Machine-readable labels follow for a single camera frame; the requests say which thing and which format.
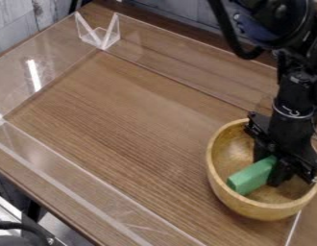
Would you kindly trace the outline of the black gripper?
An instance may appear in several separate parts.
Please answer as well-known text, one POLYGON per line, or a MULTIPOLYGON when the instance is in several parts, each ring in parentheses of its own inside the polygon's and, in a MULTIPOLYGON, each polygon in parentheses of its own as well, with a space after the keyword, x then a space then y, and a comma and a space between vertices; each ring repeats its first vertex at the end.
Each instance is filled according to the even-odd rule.
POLYGON ((273 111, 272 116, 252 111, 248 119, 243 130, 254 139, 254 161, 277 157, 268 185, 278 187, 294 176, 309 185, 316 184, 317 150, 312 138, 317 130, 317 109, 298 117, 278 111, 273 111))

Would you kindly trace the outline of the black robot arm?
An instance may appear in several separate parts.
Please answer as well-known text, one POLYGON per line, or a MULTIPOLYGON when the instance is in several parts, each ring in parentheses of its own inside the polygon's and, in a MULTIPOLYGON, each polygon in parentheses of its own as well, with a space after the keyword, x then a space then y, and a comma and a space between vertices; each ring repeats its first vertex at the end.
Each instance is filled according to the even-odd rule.
POLYGON ((317 182, 317 9, 314 0, 234 0, 238 24, 261 49, 277 53, 272 115, 249 114, 257 156, 276 156, 269 185, 293 177, 317 182))

